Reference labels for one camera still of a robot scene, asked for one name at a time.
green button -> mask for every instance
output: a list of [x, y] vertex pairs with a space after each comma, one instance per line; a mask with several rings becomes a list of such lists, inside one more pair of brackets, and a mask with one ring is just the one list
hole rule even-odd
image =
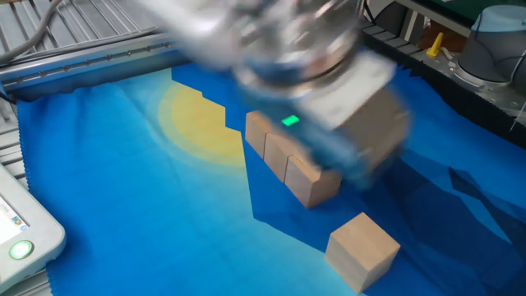
[[11, 247], [11, 251], [9, 251], [9, 255], [13, 259], [24, 259], [28, 257], [33, 252], [33, 243], [30, 241], [21, 241], [18, 243], [15, 243]]

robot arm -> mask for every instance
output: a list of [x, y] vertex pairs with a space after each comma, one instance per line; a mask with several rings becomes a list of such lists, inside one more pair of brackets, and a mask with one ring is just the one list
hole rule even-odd
[[404, 141], [408, 112], [385, 87], [395, 64], [360, 50], [363, 0], [135, 1], [194, 62], [231, 68], [246, 103], [358, 188]]

display screen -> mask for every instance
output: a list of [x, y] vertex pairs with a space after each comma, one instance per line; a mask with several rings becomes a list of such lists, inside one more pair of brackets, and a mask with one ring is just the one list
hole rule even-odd
[[0, 244], [26, 230], [28, 225], [0, 196]]

cable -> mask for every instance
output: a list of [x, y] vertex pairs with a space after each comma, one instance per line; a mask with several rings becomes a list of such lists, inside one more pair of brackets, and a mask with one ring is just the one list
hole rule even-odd
[[373, 25], [376, 25], [376, 20], [375, 20], [374, 16], [372, 16], [372, 12], [371, 12], [371, 9], [369, 8], [369, 4], [367, 4], [367, 0], [365, 0], [363, 2], [363, 7], [365, 8], [365, 11], [369, 15], [369, 18], [371, 19], [371, 23]]
[[1, 55], [0, 65], [10, 62], [13, 58], [16, 58], [20, 56], [21, 54], [25, 53], [26, 51], [30, 50], [33, 46], [35, 46], [42, 39], [42, 36], [44, 36], [46, 29], [48, 27], [48, 22], [51, 19], [51, 16], [54, 14], [55, 9], [57, 8], [58, 4], [60, 4], [61, 1], [62, 0], [52, 0], [51, 4], [49, 4], [49, 9], [46, 11], [44, 16], [42, 17], [39, 28], [37, 29], [33, 37], [31, 37], [29, 40], [24, 42], [21, 46]]
[[114, 44], [114, 43], [117, 43], [117, 42], [129, 40], [129, 39], [135, 39], [135, 38], [144, 37], [144, 36], [147, 36], [147, 35], [157, 34], [159, 32], [160, 32], [160, 30], [159, 30], [158, 27], [153, 27], [153, 28], [148, 29], [148, 30], [128, 33], [128, 34], [120, 35], [118, 37], [109, 37], [109, 38], [106, 38], [106, 39], [86, 41], [86, 42], [83, 42], [83, 43], [80, 43], [80, 44], [72, 44], [72, 45], [61, 47], [59, 49], [50, 49], [50, 50], [47, 50], [45, 52], [32, 53], [32, 54], [28, 54], [28, 55], [25, 55], [25, 56], [20, 57], [20, 58], [16, 58], [16, 59], [12, 60], [10, 65], [11, 64], [17, 64], [17, 63], [20, 63], [20, 62], [29, 62], [29, 61], [31, 61], [33, 59], [36, 59], [36, 58], [42, 58], [42, 57], [50, 58], [50, 57], [54, 57], [54, 56], [59, 55], [59, 54], [73, 53], [73, 52], [80, 51], [80, 50], [83, 50], [83, 49], [90, 49], [90, 48], [93, 48], [93, 47], [96, 47], [96, 46], [104, 46], [104, 45], [108, 45], [108, 44]]
[[439, 48], [439, 50], [442, 51], [442, 53], [444, 53], [447, 59], [449, 60], [453, 59], [453, 55], [450, 53], [450, 51], [447, 48], [442, 47], [442, 48]]

wooden block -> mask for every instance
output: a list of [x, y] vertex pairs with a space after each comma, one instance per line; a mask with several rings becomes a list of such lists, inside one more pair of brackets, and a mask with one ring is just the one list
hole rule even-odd
[[295, 151], [296, 144], [288, 138], [274, 133], [267, 134], [263, 160], [281, 182], [285, 180], [288, 157], [294, 155]]
[[391, 236], [361, 213], [330, 235], [325, 259], [360, 294], [389, 270], [399, 249]]
[[265, 155], [265, 139], [269, 132], [272, 132], [272, 125], [267, 118], [257, 111], [247, 113], [245, 139], [261, 158]]
[[342, 178], [330, 171], [321, 171], [311, 161], [300, 160], [296, 155], [288, 157], [285, 185], [308, 209], [338, 194]]

